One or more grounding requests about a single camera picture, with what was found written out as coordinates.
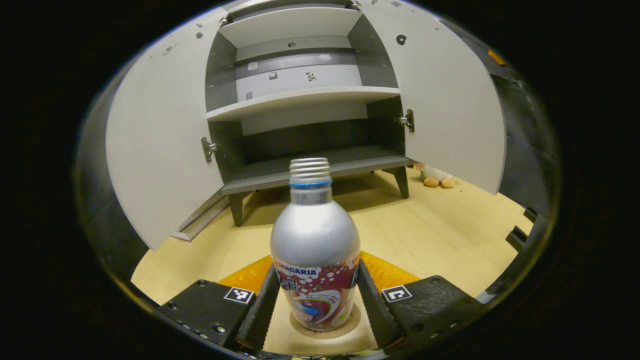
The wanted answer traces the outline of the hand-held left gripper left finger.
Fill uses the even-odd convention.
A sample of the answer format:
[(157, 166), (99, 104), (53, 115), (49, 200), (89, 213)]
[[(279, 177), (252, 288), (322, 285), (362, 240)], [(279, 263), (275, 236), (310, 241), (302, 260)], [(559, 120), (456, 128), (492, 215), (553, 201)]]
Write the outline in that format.
[(217, 346), (260, 351), (278, 294), (274, 264), (266, 255), (222, 280), (196, 280), (158, 311)]

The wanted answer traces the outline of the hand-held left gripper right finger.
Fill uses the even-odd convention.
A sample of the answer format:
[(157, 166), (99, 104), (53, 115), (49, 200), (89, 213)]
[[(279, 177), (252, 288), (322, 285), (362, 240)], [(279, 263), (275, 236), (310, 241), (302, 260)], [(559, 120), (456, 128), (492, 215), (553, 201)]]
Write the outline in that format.
[(487, 309), (443, 276), (419, 278), (366, 251), (359, 255), (357, 286), (375, 342), (386, 351), (437, 347)]

